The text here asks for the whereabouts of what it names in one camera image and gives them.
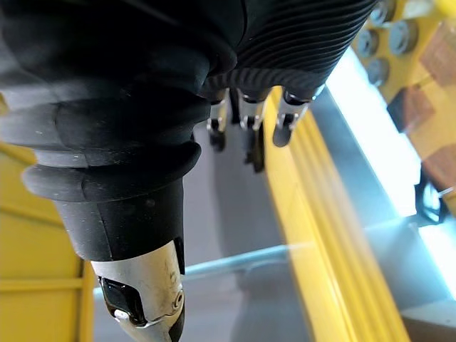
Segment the metal joint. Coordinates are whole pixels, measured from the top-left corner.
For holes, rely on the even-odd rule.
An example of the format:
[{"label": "metal joint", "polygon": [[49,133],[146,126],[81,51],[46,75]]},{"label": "metal joint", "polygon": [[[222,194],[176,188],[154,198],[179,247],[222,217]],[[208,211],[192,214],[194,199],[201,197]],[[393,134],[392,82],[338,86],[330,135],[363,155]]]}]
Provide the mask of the metal joint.
[{"label": "metal joint", "polygon": [[206,128],[213,132],[218,130],[223,133],[227,126],[227,102],[224,98],[222,101],[211,105],[209,118],[207,119]]},{"label": "metal joint", "polygon": [[[109,286],[102,285],[102,290],[108,310],[125,332],[136,341],[171,342],[169,331],[184,306],[184,291],[173,241],[135,258],[92,261],[92,266],[102,281],[123,285],[114,294],[110,293],[112,288]],[[135,323],[137,319],[132,319],[136,318],[132,317],[132,307],[144,321]]]},{"label": "metal joint", "polygon": [[296,127],[298,121],[304,117],[304,114],[309,108],[309,102],[304,102],[301,105],[290,105],[287,103],[283,96],[280,97],[279,103],[279,112],[277,113],[276,126],[278,128],[283,128],[286,124],[287,116],[292,116],[291,122],[288,124],[290,130],[293,130]]},{"label": "metal joint", "polygon": [[247,130],[250,127],[253,130],[259,130],[264,119],[264,101],[247,102],[241,92],[239,92],[239,115],[243,130]]}]

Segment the ribbed rubber sleeve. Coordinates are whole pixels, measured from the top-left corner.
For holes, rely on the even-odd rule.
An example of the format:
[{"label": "ribbed rubber sleeve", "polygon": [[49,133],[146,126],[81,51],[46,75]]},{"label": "ribbed rubber sleeve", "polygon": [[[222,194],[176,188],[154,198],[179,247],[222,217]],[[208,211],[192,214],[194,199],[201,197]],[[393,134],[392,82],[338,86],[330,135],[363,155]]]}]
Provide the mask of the ribbed rubber sleeve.
[{"label": "ribbed rubber sleeve", "polygon": [[272,0],[237,49],[236,68],[205,90],[321,86],[366,21],[376,0]]}]

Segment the metal bolt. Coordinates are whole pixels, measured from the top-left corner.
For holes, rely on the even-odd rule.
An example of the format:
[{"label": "metal bolt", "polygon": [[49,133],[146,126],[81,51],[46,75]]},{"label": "metal bolt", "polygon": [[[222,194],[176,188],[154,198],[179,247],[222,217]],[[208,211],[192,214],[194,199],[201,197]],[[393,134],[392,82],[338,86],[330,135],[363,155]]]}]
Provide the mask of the metal bolt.
[{"label": "metal bolt", "polygon": [[370,13],[370,21],[376,26],[390,21],[394,16],[395,8],[395,0],[380,0]]},{"label": "metal bolt", "polygon": [[126,313],[126,312],[124,312],[124,311],[122,311],[122,310],[119,310],[119,309],[116,309],[116,310],[114,311],[114,316],[115,316],[116,318],[119,318],[119,319],[128,319],[128,318],[129,318],[128,313]]},{"label": "metal bolt", "polygon": [[378,33],[375,30],[361,31],[356,47],[361,57],[367,58],[372,56],[378,48]]},{"label": "metal bolt", "polygon": [[418,25],[413,20],[402,20],[394,23],[390,29],[388,45],[395,55],[410,52],[418,41]]},{"label": "metal bolt", "polygon": [[369,63],[366,68],[369,82],[379,87],[388,79],[390,73],[390,64],[384,58],[375,59]]},{"label": "metal bolt", "polygon": [[177,310],[182,305],[183,299],[184,299],[184,291],[180,290],[179,293],[177,294],[174,304],[172,305],[174,310]]}]

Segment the light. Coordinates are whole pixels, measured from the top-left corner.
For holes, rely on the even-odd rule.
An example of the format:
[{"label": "light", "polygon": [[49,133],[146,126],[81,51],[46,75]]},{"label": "light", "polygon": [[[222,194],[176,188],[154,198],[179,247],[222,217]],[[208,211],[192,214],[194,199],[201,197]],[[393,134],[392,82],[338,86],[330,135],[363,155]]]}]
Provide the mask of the light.
[{"label": "light", "polygon": [[421,227],[420,236],[442,274],[447,288],[456,299],[456,227],[454,222]]},{"label": "light", "polygon": [[369,83],[351,48],[326,85],[397,213],[402,217],[414,215],[420,158],[404,134],[396,130],[385,101]]}]

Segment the gray floor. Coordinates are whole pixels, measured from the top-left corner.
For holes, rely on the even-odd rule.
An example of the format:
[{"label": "gray floor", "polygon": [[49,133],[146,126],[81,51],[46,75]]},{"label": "gray floor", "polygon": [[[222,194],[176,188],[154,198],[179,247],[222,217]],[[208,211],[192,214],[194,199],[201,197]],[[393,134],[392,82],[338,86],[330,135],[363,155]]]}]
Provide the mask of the gray floor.
[{"label": "gray floor", "polygon": [[[204,124],[195,129],[203,151],[185,177],[187,265],[282,243],[264,174],[243,164],[239,130],[228,129],[220,154],[212,152]],[[187,281],[185,291],[182,342],[309,340],[287,264]],[[130,340],[102,301],[95,303],[94,337],[95,342]]]}]

